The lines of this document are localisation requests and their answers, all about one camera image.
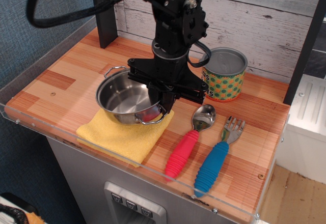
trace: yellow towel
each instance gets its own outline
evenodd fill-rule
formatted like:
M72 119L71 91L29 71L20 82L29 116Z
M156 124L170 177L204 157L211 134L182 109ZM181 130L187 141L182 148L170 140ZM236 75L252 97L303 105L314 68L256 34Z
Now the yellow towel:
M102 148L141 164L169 125L173 114L174 112L170 111L170 113L157 124L121 125L111 121L106 116L105 110L101 108L94 118L88 124L80 126L76 133L80 138L86 141L92 142ZM129 160L109 153L106 150L86 143L85 141L79 141L90 148L120 159L135 167L139 166Z

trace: blue fabric wall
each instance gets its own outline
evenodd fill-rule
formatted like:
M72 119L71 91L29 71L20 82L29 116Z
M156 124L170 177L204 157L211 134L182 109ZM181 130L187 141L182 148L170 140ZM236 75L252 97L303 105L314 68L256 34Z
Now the blue fabric wall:
M26 0L0 0L0 88L87 21L36 29L26 20L25 5ZM39 0L36 17L92 5L92 0ZM0 117L2 192L34 205L48 223L84 222L45 137Z

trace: pot handle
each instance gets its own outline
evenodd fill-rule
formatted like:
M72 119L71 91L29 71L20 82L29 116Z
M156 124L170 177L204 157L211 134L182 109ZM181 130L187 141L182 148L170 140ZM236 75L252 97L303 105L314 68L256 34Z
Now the pot handle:
M137 114L135 114L136 119L137 119L140 123L142 123L143 125L152 125L152 124L160 123L168 113L167 113L167 111L166 111L163 107L161 107L160 105L159 105L159 108L160 108L161 110L163 110L164 113L163 113L162 117L161 117L159 120L157 120L157 121L144 122L141 118L139 118L139 117L137 116Z
M111 67L111 68L107 71L107 73L104 74L104 77L107 78L107 74L109 74L112 70L114 70L114 69L120 69L120 68L127 69L127 67L125 67L125 66L114 66L114 67Z

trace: spoon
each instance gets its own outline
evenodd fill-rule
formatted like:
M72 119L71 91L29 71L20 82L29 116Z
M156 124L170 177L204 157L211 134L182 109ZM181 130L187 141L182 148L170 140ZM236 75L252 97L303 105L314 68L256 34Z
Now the spoon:
M176 178L180 174L198 140L199 132L211 127L215 118L216 111L212 105L206 104L197 109L192 119L194 129L183 136L169 157L165 168L167 176Z

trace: wood grain surface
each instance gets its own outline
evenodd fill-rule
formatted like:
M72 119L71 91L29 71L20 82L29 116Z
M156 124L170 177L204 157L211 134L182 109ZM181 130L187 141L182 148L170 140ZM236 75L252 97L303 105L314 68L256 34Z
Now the wood grain surface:
M100 109L95 92L104 79L103 74L112 66L127 65L129 58L152 56L149 45L121 37L106 49L101 49L95 29L11 99L6 113L33 130L101 160L113 162L121 169L180 196L194 194L192 187L197 171L211 148L220 141L226 119L230 115L243 119L247 123L243 134L230 146L209 195L199 200L190 199L206 208L216 207L219 213L239 223L249 223L256 213L289 111L289 106L282 103L287 84L246 74L243 90L234 101L219 103L206 98L204 103L216 109L216 122L210 129L200 132L198 143L177 181L166 182L163 175L165 164L182 136L192 129L191 119L199 104L185 99L175 102L171 123L139 168L76 140L76 129L88 123ZM191 70L201 76L201 69Z

